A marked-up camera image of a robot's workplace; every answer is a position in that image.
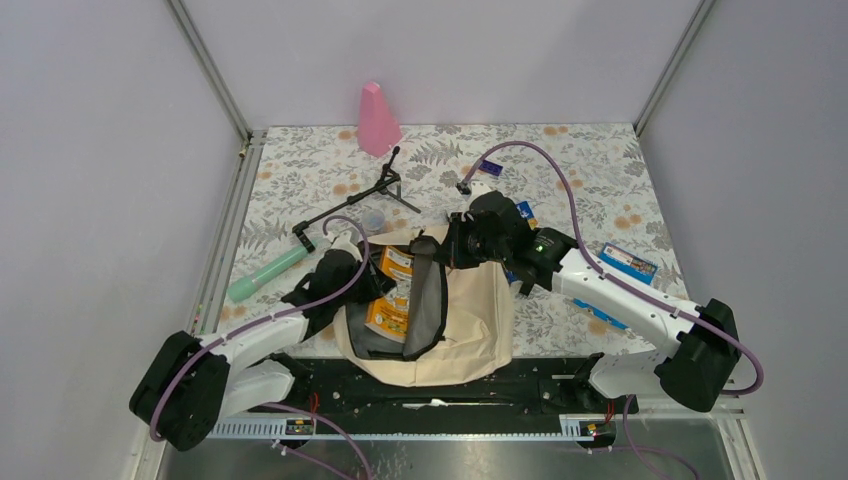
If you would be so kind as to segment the orange children's book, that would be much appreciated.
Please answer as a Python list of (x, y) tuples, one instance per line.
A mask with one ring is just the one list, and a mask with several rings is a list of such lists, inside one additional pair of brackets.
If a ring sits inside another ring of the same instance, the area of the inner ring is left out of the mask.
[(370, 304), (365, 318), (367, 329), (396, 343), (404, 343), (407, 336), (412, 267), (412, 255), (392, 246), (383, 250), (379, 269), (395, 286)]

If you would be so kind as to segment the cream canvas backpack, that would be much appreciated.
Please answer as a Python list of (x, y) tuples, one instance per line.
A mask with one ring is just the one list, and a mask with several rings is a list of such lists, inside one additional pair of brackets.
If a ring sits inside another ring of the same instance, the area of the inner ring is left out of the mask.
[(513, 294), (499, 264), (450, 269), (433, 257), (444, 226), (396, 230), (369, 238), (371, 256), (389, 247), (413, 256), (410, 318), (404, 341), (368, 329), (368, 307), (349, 302), (332, 328), (339, 351), (376, 380), (433, 387), (480, 379), (513, 358)]

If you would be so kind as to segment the blue round-logo book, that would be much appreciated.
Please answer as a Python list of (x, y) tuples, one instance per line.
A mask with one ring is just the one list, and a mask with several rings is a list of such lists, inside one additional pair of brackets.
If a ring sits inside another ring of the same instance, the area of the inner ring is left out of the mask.
[[(641, 257), (638, 257), (610, 242), (604, 244), (603, 248), (599, 252), (598, 258), (600, 261), (646, 285), (652, 284), (658, 271), (658, 266), (655, 263), (642, 259)], [(573, 303), (577, 307), (586, 310), (597, 319), (600, 319), (614, 328), (622, 331), (628, 329), (626, 324), (619, 322), (616, 318), (597, 309), (590, 303), (586, 303), (577, 298), (573, 300)]]

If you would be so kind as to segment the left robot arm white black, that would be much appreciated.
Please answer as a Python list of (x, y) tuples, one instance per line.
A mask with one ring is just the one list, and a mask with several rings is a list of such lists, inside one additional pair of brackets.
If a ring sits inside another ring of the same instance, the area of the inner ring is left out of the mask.
[(369, 303), (395, 288), (372, 259), (376, 250), (361, 252), (342, 233), (284, 296), (281, 311), (223, 333), (173, 333), (132, 393), (130, 412), (154, 440), (186, 451), (218, 421), (251, 408), (277, 402), (288, 411), (301, 409), (309, 401), (308, 381), (272, 355), (325, 329), (340, 308)]

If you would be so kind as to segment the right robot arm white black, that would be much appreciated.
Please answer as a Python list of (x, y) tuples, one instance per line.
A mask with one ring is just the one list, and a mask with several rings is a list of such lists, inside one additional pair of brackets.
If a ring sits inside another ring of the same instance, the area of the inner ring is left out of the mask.
[(528, 293), (538, 286), (622, 321), (652, 350), (593, 356), (573, 386), (575, 402), (597, 412), (612, 398), (662, 393), (701, 413), (712, 410), (742, 355), (732, 309), (674, 299), (585, 254), (576, 239), (553, 228), (533, 228), (516, 204), (497, 191), (476, 196), (448, 216), (436, 255), (452, 269), (501, 264)]

